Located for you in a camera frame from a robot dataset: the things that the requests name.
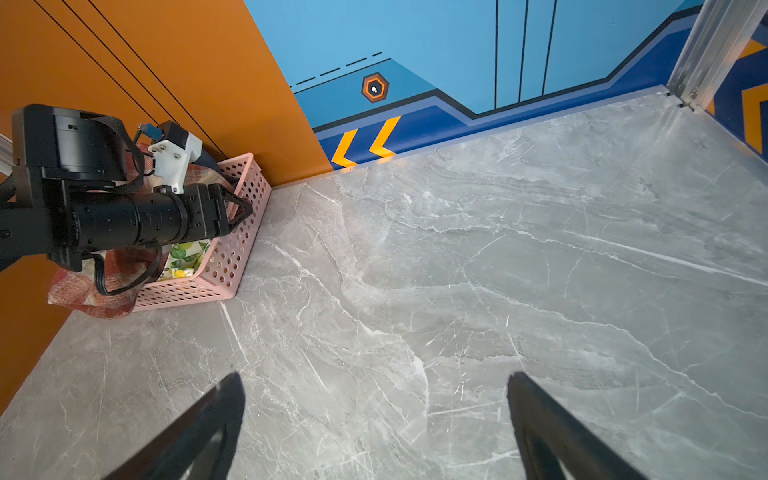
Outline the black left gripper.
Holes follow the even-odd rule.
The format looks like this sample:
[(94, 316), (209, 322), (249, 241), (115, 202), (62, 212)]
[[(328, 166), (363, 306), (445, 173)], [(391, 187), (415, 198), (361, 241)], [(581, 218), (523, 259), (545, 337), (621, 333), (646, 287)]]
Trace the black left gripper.
[[(213, 239), (226, 236), (253, 214), (250, 201), (220, 184), (191, 184), (181, 195), (187, 210), (187, 225), (181, 239)], [(236, 207), (233, 216), (229, 207)]]

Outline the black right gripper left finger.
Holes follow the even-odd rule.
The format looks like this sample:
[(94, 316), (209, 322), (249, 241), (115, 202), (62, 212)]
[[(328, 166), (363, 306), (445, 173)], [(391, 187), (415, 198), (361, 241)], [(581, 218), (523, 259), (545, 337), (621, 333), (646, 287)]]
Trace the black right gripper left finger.
[(109, 479), (225, 479), (242, 427), (245, 391), (228, 374)]

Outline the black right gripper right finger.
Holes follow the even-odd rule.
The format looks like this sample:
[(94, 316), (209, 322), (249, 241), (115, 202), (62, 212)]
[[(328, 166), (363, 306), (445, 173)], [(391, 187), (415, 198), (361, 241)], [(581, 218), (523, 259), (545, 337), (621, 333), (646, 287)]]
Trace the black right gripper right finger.
[(528, 479), (643, 479), (526, 373), (507, 383), (515, 439)]

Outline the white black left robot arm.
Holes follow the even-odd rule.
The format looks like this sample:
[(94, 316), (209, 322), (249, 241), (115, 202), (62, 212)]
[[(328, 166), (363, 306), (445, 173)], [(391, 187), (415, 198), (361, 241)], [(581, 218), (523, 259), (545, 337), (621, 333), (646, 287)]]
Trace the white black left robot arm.
[[(221, 184), (187, 184), (203, 156), (199, 138), (173, 121), (123, 122), (98, 113), (31, 104), (14, 112), (13, 171), (1, 184), (1, 266), (44, 254), (79, 272), (94, 263), (99, 294), (134, 290), (157, 275), (163, 249), (224, 237), (254, 212)], [(151, 251), (131, 283), (110, 290), (104, 252)]]

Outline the red plaid skirt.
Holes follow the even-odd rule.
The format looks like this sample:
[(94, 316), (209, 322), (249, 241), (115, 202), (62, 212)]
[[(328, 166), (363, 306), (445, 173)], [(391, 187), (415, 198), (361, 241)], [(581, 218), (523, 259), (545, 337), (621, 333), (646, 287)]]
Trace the red plaid skirt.
[(101, 319), (119, 319), (134, 310), (141, 287), (156, 280), (164, 264), (157, 251), (125, 247), (100, 251), (99, 259), (83, 261), (82, 270), (56, 270), (47, 294), (50, 305)]

